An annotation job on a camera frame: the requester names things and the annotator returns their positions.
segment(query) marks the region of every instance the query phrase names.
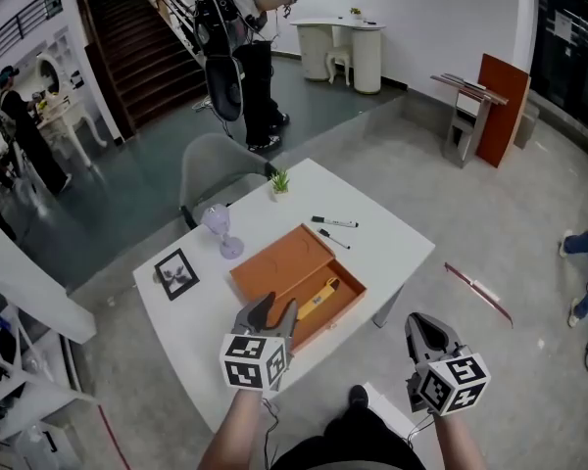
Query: green floor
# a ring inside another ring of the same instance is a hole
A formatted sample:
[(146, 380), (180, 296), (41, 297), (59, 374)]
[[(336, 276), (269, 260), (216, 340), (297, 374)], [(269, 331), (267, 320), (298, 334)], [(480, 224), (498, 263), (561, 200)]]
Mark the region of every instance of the green floor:
[[(343, 77), (334, 85), (314, 83), (303, 78), (298, 61), (274, 58), (273, 63), (272, 97), (292, 122), (269, 159), (402, 92), (384, 86), (378, 95), (364, 96), (347, 88)], [(99, 124), (101, 136), (110, 139), (102, 120)], [(118, 148), (99, 148), (82, 128), (78, 135), (94, 162), (91, 170), (72, 155), (60, 161), (74, 176), (60, 197), (38, 185), (33, 201), (25, 198), (29, 190), (4, 201), (21, 248), (68, 290), (78, 287), (178, 214), (181, 155), (206, 132), (222, 132), (221, 123), (209, 110), (194, 113), (191, 105), (144, 127)]]

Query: small green plant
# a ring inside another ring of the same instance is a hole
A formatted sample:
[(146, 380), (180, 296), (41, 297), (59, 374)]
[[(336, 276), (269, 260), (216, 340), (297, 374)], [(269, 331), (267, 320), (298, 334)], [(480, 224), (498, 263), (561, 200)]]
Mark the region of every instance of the small green plant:
[(278, 170), (272, 175), (272, 190), (274, 190), (274, 193), (287, 193), (289, 182), (287, 170)]

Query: chair backrest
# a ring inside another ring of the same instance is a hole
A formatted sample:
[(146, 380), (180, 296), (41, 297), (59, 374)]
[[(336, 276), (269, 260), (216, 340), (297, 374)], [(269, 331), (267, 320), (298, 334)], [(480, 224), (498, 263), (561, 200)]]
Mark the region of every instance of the chair backrest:
[(191, 211), (203, 200), (247, 174), (269, 176), (273, 167), (224, 134), (203, 134), (187, 145), (180, 182), (181, 209)]

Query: potted plant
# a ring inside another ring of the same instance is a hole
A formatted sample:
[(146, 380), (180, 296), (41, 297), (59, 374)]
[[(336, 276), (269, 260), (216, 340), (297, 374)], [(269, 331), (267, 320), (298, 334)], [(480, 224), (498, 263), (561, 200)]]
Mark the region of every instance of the potted plant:
[(271, 178), (272, 182), (272, 194), (274, 195), (274, 199), (279, 202), (285, 195), (289, 189), (289, 178), (287, 177), (287, 170), (278, 170), (275, 174), (272, 175)]
[(356, 21), (363, 21), (364, 17), (362, 16), (362, 11), (357, 7), (351, 7), (351, 16)]

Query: forearm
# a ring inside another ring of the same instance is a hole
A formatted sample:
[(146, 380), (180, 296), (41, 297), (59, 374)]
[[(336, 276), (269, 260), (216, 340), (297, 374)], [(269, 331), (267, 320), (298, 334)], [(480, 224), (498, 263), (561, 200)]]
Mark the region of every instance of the forearm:
[(479, 447), (458, 414), (435, 417), (445, 470), (486, 470)]
[(283, 5), (291, 5), (293, 3), (292, 0), (255, 0), (255, 5), (262, 12), (273, 11)]
[(248, 469), (259, 424), (261, 392), (239, 390), (198, 470)]

